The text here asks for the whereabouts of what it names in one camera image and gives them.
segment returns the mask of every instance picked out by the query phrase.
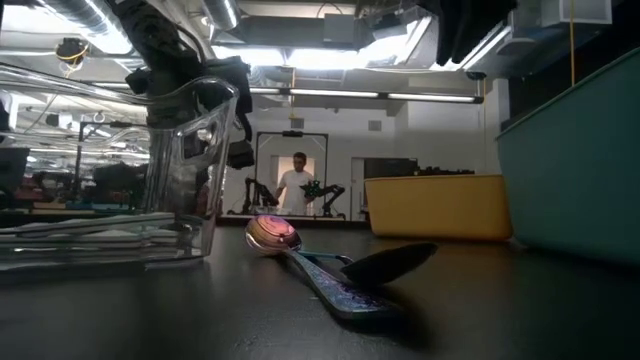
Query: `white cloth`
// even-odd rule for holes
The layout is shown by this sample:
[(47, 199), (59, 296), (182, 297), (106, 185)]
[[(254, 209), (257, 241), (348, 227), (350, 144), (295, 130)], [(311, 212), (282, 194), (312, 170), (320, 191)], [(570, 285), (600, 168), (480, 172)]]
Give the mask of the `white cloth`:
[(300, 186), (307, 185), (309, 181), (313, 181), (313, 175), (306, 171), (289, 170), (282, 174), (278, 188), (287, 188), (282, 207), (290, 209), (291, 214), (306, 215), (307, 202), (304, 198), (304, 190)]

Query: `spoon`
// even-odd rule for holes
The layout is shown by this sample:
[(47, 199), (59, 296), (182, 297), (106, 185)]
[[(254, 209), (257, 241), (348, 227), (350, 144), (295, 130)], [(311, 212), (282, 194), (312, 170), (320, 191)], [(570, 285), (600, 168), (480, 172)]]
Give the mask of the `spoon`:
[(303, 252), (306, 257), (331, 258), (342, 261), (340, 268), (347, 279), (361, 286), (378, 286), (391, 282), (422, 265), (436, 252), (438, 246), (419, 243), (390, 249), (353, 261), (343, 255)]
[(347, 320), (386, 318), (399, 309), (386, 300), (345, 284), (297, 253), (302, 240), (284, 219), (258, 215), (245, 230), (249, 246), (265, 255), (287, 256), (302, 271), (324, 306), (335, 316)]

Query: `yellow box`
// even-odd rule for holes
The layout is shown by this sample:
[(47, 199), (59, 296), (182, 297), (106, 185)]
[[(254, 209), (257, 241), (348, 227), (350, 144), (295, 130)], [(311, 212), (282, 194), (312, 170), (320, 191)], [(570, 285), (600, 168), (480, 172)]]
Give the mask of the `yellow box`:
[(501, 175), (365, 180), (378, 236), (505, 241), (512, 235)]

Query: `man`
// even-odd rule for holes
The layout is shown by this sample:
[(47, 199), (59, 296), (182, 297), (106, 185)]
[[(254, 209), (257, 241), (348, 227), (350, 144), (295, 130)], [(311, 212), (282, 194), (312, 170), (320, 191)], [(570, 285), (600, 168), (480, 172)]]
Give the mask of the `man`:
[(307, 204), (313, 201), (313, 198), (305, 198), (304, 190), (300, 188), (313, 181), (313, 175), (304, 171), (305, 165), (307, 165), (307, 155), (301, 152), (293, 154), (293, 170), (282, 174), (276, 190), (276, 199), (279, 199), (284, 188), (287, 188), (282, 207), (290, 209), (292, 215), (306, 215)]

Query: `teal bin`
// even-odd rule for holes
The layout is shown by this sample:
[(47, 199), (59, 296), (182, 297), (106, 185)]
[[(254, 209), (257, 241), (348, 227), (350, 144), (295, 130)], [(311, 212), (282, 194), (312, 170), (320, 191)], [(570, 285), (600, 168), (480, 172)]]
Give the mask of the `teal bin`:
[(640, 48), (515, 123), (498, 148), (519, 242), (640, 265)]

